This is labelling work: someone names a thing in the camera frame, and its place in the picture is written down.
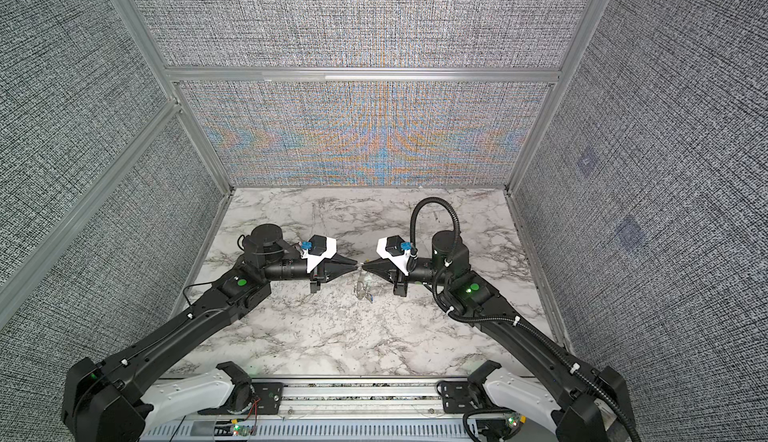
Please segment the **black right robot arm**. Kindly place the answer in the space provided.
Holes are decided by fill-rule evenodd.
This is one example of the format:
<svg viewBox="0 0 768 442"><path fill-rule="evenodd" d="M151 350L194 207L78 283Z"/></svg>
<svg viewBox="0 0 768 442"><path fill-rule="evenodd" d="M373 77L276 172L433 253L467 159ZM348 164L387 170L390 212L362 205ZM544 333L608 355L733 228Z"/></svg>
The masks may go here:
<svg viewBox="0 0 768 442"><path fill-rule="evenodd" d="M459 235L434 234L428 257L398 235L384 237L377 254L364 271L391 282L400 296L412 283L426 286L449 318L491 337L534 377L523 382L498 362L483 363L467 378L471 406L462 412L464 424L475 415L516 412L560 441L639 440L625 379L610 367L596 369L530 323L472 268Z"/></svg>

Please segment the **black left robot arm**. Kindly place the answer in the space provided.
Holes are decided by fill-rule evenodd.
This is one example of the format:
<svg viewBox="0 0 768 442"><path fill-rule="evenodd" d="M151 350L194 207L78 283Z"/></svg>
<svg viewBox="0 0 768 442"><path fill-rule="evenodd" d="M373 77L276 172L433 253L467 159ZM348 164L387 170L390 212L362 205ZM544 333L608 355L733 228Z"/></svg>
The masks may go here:
<svg viewBox="0 0 768 442"><path fill-rule="evenodd" d="M274 280L306 280L312 292L353 272L357 261L337 252L331 237L289 243L266 223L240 237L242 253L186 309L145 338L99 363L84 358L68 371L62 421L78 441L137 441L151 429L199 410L239 414L258 396L237 364L176 383L166 371L223 328L242 319L271 293Z"/></svg>

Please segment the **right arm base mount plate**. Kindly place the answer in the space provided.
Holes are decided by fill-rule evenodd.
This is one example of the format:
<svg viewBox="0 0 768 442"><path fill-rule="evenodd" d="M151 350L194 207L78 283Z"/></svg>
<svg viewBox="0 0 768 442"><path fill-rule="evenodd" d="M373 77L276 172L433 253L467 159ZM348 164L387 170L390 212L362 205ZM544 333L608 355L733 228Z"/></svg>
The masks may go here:
<svg viewBox="0 0 768 442"><path fill-rule="evenodd" d="M500 409L477 384L467 379L441 379L435 385L446 414L465 414L472 410Z"/></svg>

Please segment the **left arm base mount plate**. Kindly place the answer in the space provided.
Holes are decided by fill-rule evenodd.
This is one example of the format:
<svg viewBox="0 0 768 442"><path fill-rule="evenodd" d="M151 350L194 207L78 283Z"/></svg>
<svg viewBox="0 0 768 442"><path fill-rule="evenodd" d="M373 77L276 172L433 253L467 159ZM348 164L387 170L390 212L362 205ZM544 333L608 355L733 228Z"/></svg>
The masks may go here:
<svg viewBox="0 0 768 442"><path fill-rule="evenodd" d="M276 415L284 384L281 382L238 383L225 402L216 408L199 410L198 415L234 415L245 417L251 411L258 415Z"/></svg>

